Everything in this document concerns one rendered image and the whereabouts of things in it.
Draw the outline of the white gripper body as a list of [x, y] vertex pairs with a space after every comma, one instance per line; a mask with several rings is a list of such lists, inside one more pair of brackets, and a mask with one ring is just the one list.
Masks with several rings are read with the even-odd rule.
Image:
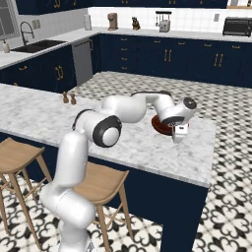
[[188, 134], [189, 125], [178, 125], [172, 128], [172, 141], [175, 144], [180, 143]]

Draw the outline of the red-brown bowl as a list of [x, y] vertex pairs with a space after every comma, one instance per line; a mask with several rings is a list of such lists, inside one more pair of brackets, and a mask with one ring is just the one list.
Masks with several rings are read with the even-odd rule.
[[167, 135], [167, 136], [172, 136], [175, 133], [176, 129], [181, 129], [182, 126], [178, 125], [178, 126], [170, 126], [170, 125], [165, 125], [163, 123], [161, 123], [158, 119], [158, 116], [155, 115], [152, 118], [152, 126], [154, 127], [154, 129], [156, 131], [158, 131], [159, 133], [163, 134], [163, 135]]

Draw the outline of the dark blue kitchen island base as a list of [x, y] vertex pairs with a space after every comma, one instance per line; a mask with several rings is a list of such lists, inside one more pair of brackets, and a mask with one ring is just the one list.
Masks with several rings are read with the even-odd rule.
[[129, 172], [130, 212], [163, 226], [160, 252], [192, 252], [210, 186], [199, 179], [211, 175], [211, 166], [195, 153], [159, 133], [130, 133], [112, 148], [91, 147], [89, 161]]

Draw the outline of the dark blue base cupboards, long run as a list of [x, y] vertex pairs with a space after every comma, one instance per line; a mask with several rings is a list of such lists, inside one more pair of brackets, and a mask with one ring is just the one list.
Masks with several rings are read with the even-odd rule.
[[114, 71], [252, 89], [252, 43], [99, 33], [94, 72]]

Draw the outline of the wooden bar stool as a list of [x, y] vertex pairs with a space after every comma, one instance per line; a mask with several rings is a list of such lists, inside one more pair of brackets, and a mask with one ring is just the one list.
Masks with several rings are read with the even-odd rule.
[[[125, 223], [130, 237], [133, 237], [124, 187], [128, 174], [128, 170], [120, 171], [89, 162], [84, 181], [74, 187], [78, 194], [90, 200], [96, 207], [97, 218], [93, 221], [93, 224], [97, 224], [101, 228], [105, 252], [110, 252], [107, 230], [114, 220]], [[106, 215], [102, 207], [116, 195], [120, 197], [120, 205], [113, 215]]]
[[[0, 179], [3, 181], [3, 184], [0, 184], [0, 215], [4, 223], [5, 231], [8, 231], [8, 225], [2, 191], [8, 190], [16, 194], [37, 247], [40, 247], [40, 244], [25, 199], [29, 195], [32, 195], [33, 199], [36, 200], [35, 192], [38, 190], [38, 187], [45, 180], [48, 182], [52, 181], [51, 175], [42, 157], [44, 151], [45, 148], [37, 148], [28, 144], [19, 143], [12, 138], [7, 138], [0, 143]], [[32, 187], [27, 173], [27, 166], [35, 160], [44, 174], [44, 178], [41, 179], [35, 187]], [[22, 194], [17, 180], [17, 176], [20, 173], [23, 174], [29, 186], [29, 192], [26, 195]]]

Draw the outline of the silver toaster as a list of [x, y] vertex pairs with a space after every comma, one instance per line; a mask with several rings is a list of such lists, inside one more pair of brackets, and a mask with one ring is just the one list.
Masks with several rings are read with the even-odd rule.
[[159, 31], [160, 32], [169, 32], [170, 31], [170, 20], [162, 20], [159, 22]]

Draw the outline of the black toaster oven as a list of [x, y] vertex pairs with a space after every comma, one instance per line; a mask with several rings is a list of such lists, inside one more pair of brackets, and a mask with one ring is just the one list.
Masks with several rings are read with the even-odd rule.
[[223, 35], [252, 35], [252, 18], [227, 17], [224, 20]]

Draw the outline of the grey dishwasher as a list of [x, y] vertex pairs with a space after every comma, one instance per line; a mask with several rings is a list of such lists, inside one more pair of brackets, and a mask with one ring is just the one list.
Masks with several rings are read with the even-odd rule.
[[88, 39], [72, 44], [77, 85], [80, 86], [93, 77], [93, 65]]

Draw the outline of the brown coffee machine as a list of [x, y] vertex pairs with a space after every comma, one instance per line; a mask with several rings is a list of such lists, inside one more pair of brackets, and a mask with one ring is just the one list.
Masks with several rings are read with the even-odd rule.
[[116, 13], [109, 13], [107, 15], [109, 20], [109, 31], [116, 31], [118, 29], [118, 22], [117, 22], [117, 14]]

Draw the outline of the white paper towel roll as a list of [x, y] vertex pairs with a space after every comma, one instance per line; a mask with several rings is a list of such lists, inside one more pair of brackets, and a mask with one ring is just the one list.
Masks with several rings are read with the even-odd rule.
[[92, 20], [89, 14], [84, 15], [84, 27], [86, 31], [92, 30]]

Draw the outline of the dark blue base cupboards under sink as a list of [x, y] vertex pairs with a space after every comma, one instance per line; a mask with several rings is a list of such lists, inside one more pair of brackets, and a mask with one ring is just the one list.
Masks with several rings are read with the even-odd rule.
[[0, 83], [53, 93], [77, 85], [71, 46], [50, 51], [0, 70]]

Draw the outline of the black sink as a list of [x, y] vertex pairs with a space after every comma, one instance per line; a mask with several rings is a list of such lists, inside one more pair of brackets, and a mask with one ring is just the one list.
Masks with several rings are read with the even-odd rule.
[[16, 52], [25, 52], [25, 53], [36, 53], [41, 50], [56, 46], [58, 44], [62, 44], [62, 40], [50, 40], [50, 39], [45, 39], [41, 40], [32, 44], [27, 44], [24, 46], [20, 46], [17, 48], [13, 48], [13, 51]]

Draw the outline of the black tap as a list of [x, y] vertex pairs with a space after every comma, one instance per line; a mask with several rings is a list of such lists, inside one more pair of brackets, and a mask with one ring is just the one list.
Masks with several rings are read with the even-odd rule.
[[[23, 30], [23, 25], [26, 24], [29, 26], [30, 30], [29, 31], [24, 31]], [[30, 34], [31, 35], [31, 38], [34, 38], [34, 32], [33, 32], [33, 29], [32, 29], [32, 26], [28, 23], [28, 22], [21, 22], [20, 24], [20, 29], [21, 29], [21, 36], [22, 36], [22, 41], [23, 41], [23, 44], [24, 46], [27, 46], [27, 44], [29, 43], [28, 39], [25, 38], [25, 35], [26, 34]]]

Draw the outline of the window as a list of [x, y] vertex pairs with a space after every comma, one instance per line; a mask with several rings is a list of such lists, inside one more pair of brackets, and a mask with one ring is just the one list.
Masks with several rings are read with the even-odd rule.
[[0, 40], [20, 35], [11, 0], [0, 0]]

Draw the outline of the rail with hanging tools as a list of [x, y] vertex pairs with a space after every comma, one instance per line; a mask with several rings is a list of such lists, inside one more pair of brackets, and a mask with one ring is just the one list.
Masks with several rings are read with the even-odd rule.
[[170, 24], [170, 20], [169, 20], [169, 16], [171, 15], [170, 11], [156, 11], [156, 15], [157, 15], [157, 21], [156, 21], [156, 26], [160, 27], [160, 25], [162, 23], [169, 25]]

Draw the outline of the wooden wall shelf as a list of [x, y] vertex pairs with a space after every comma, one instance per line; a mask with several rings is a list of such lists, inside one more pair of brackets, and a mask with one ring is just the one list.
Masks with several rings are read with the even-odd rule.
[[226, 8], [252, 10], [252, 0], [227, 0]]

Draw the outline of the dark blue wall cupboards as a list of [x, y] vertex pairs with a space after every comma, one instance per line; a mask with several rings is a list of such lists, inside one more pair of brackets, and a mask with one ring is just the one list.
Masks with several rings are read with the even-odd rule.
[[228, 0], [15, 0], [20, 15], [43, 15], [90, 7], [225, 9]]

